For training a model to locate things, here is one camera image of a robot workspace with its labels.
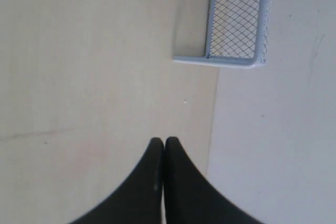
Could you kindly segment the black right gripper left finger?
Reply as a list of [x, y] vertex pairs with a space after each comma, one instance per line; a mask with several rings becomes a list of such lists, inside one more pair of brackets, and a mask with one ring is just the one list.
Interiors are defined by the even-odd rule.
[[105, 200], [73, 223], [161, 223], [164, 145], [149, 144], [130, 175]]

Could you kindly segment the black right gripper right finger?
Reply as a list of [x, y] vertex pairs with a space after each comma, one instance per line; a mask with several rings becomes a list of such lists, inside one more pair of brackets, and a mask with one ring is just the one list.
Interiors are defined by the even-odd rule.
[[163, 184], [167, 223], [261, 223], [208, 182], [177, 137], [165, 143]]

